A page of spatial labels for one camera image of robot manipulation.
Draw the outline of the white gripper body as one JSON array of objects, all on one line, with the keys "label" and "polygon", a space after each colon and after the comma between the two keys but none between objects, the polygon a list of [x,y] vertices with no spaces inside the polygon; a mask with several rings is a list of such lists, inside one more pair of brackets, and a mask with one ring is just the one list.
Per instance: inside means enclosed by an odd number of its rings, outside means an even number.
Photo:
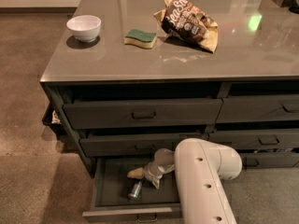
[{"label": "white gripper body", "polygon": [[163,175],[171,173],[174,169],[174,164],[158,165],[155,161],[151,161],[144,168],[144,177],[150,182],[158,183]]}]

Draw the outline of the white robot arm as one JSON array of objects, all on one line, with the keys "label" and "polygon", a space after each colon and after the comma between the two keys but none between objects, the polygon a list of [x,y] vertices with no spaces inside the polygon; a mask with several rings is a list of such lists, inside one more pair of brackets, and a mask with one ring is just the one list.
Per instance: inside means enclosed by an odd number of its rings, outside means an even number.
[{"label": "white robot arm", "polygon": [[142,182],[160,187],[163,175],[175,174],[184,224],[237,224],[221,181],[234,179],[242,170],[242,160],[231,147],[202,139],[188,138],[175,150],[160,148],[146,166],[130,171],[138,196]]}]

